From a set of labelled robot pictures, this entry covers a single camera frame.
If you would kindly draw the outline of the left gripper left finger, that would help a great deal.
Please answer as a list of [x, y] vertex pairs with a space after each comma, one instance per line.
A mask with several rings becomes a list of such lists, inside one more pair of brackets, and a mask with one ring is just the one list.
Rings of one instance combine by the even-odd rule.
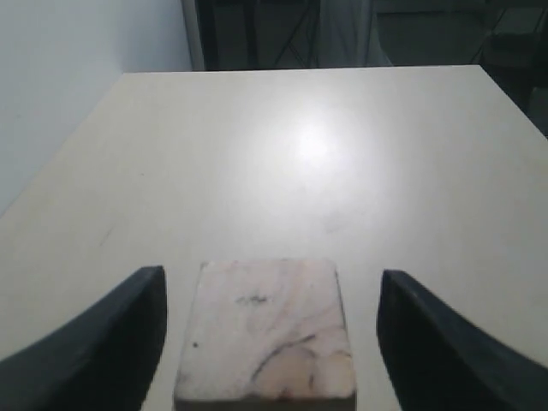
[[86, 311], [1, 362], [3, 410], [139, 410], [167, 332], [162, 266], [142, 267]]

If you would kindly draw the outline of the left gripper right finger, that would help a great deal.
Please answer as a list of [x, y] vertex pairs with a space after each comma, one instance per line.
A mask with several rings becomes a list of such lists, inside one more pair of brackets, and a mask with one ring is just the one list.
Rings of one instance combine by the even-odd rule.
[[547, 369], [475, 326], [405, 271], [381, 278], [376, 332], [403, 410], [545, 410]]

